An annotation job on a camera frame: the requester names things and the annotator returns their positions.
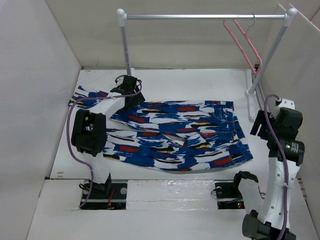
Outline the blue white red patterned trousers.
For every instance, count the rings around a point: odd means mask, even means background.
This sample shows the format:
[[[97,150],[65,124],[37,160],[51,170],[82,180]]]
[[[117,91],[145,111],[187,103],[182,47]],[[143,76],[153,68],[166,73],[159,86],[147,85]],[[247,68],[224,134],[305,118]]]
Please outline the blue white red patterned trousers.
[[[106,129],[106,159],[168,172],[206,171],[250,161],[232,101],[145,101],[119,110]]]

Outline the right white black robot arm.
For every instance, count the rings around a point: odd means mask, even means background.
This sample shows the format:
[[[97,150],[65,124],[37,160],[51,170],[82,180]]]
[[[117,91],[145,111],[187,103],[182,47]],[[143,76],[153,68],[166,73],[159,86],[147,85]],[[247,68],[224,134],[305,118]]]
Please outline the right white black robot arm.
[[[258,178],[242,172],[240,180],[231,184],[231,191],[242,197],[246,215],[242,234],[252,240],[294,240],[290,231],[289,211],[296,175],[303,163],[305,145],[296,140],[302,125],[302,113],[280,107],[277,115],[260,110],[250,131],[267,141],[268,181],[261,196]]]

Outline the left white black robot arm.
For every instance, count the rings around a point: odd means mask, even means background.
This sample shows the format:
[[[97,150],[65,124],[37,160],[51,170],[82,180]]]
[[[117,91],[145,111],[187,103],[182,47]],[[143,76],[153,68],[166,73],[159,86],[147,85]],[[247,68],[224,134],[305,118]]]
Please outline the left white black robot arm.
[[[109,92],[86,91],[80,87],[69,104],[66,121],[68,149],[76,148],[81,158],[73,159],[89,168],[88,184],[80,187],[88,195],[107,198],[111,194],[111,174],[102,169],[103,150],[107,143],[107,120],[119,110],[130,110],[142,103],[142,81],[131,75],[115,79],[116,86]]]

